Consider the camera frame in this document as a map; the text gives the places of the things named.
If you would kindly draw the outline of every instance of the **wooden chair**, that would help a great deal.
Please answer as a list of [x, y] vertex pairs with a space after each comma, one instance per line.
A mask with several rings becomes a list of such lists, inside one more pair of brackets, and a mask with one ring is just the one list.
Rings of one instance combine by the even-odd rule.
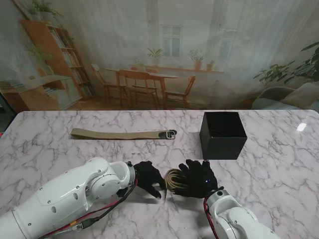
[[[113, 85], [113, 84], [108, 84], [104, 81], [104, 78], [102, 77], [102, 75], [100, 73], [100, 67], [98, 65], [91, 64], [91, 68], [104, 88], [104, 97], [106, 97], [106, 93], [107, 93], [108, 99], [110, 99], [111, 98], [110, 91], [118, 91], [118, 86]], [[127, 93], [125, 91], [125, 86], [120, 86], [120, 88], [121, 88], [121, 98], [122, 98], [122, 94], [123, 94], [124, 98], [125, 98], [125, 96], [127, 97]]]
[[[131, 67], [131, 70], [132, 71], [137, 71], [138, 69], [136, 67]], [[149, 73], [157, 73], [157, 70], [153, 70], [153, 69], [146, 69], [146, 72], [149, 72]], [[156, 95], [156, 99], [158, 101], [158, 105], [160, 105], [160, 100], [159, 100], [159, 97], [158, 97], [158, 89], [156, 87], [156, 83], [155, 83], [155, 80], [153, 80], [154, 82], [154, 87], [149, 87], [149, 89], [152, 89], [152, 90], [155, 90], [155, 95]], [[133, 87], [137, 87], [137, 84], [136, 84], [136, 80], [135, 80], [135, 84], [132, 85]], [[138, 103], [138, 97], [135, 97], [135, 103], [137, 104]]]
[[[134, 107], [133, 97], [132, 97], [132, 94], [134, 93], [135, 98], [137, 98], [138, 95], [141, 95], [141, 96], [144, 96], [145, 98], [148, 98], [149, 101], [153, 99], [155, 109], [156, 110], [158, 109], [157, 102], [159, 102], [159, 98], [156, 94], [156, 90], [154, 90], [153, 87], [148, 86], [147, 80], [150, 78], [149, 73], [140, 72], [140, 71], [120, 70], [120, 76], [124, 76], [124, 78], [125, 78], [125, 84], [126, 84], [125, 89], [129, 93], [128, 99], [129, 99], [129, 104], [132, 108]], [[135, 82], [136, 82], [136, 80], [144, 80], [145, 86], [132, 85], [132, 87], [129, 87], [128, 79], [134, 79]]]
[[171, 91], [165, 91], [165, 97], [166, 97], [166, 102], [168, 100], [168, 96], [178, 96], [178, 97], [181, 97], [182, 100], [177, 100], [177, 101], [183, 101], [184, 104], [185, 104], [185, 107], [186, 108], [189, 108], [189, 104], [187, 102], [187, 96], [189, 95], [190, 93], [190, 90], [194, 84], [194, 81], [195, 81], [195, 77], [194, 76], [190, 76], [188, 78], [188, 86], [186, 88], [186, 91], [183, 93], [183, 92], [171, 92]]

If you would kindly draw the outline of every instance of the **black box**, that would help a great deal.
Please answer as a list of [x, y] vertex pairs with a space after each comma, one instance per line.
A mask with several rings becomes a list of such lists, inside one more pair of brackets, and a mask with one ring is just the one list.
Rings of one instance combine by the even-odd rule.
[[247, 135], [238, 112], [205, 112], [200, 133], [203, 159], [237, 159]]

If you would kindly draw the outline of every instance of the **white marble surface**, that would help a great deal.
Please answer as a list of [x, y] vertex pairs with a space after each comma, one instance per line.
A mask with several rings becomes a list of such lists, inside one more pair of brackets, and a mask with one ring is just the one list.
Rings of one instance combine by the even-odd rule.
[[[248, 139], [234, 161], [211, 161], [219, 183], [282, 239], [319, 239], [319, 115], [314, 111], [239, 111]], [[20, 113], [0, 139], [0, 214], [67, 169], [100, 156], [150, 160], [164, 176], [201, 159], [202, 111]], [[304, 131], [296, 131], [306, 123]], [[73, 127], [133, 132], [176, 129], [176, 140], [74, 140]], [[63, 239], [212, 239], [201, 199], [137, 188], [92, 228]]]

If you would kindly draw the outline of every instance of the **black glove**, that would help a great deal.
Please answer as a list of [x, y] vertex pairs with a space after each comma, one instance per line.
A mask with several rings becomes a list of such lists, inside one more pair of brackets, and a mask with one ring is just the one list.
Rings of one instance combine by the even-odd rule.
[[137, 172], [138, 186], [157, 199], [160, 199], [161, 195], [159, 191], [152, 186], [154, 183], [159, 183], [160, 188], [163, 190], [166, 188], [165, 181], [161, 177], [159, 170], [154, 168], [150, 161], [140, 162], [134, 165], [134, 168]]
[[180, 170], [186, 177], [185, 183], [189, 188], [176, 188], [173, 192], [177, 195], [193, 198], [204, 198], [207, 193], [217, 190], [217, 179], [209, 166], [209, 161], [203, 161], [200, 164], [198, 161], [186, 160], [188, 167], [181, 163]]

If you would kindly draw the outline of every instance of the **khaki canvas belt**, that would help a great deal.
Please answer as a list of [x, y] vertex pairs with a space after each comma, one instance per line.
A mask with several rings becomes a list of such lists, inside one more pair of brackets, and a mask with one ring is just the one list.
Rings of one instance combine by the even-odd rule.
[[71, 135], [79, 139], [137, 140], [137, 139], [175, 139], [176, 130], [147, 131], [135, 133], [104, 133], [73, 128]]
[[189, 186], [185, 183], [186, 178], [184, 173], [176, 168], [170, 169], [165, 175], [165, 198], [167, 195], [167, 190], [174, 191], [176, 188], [187, 189]]

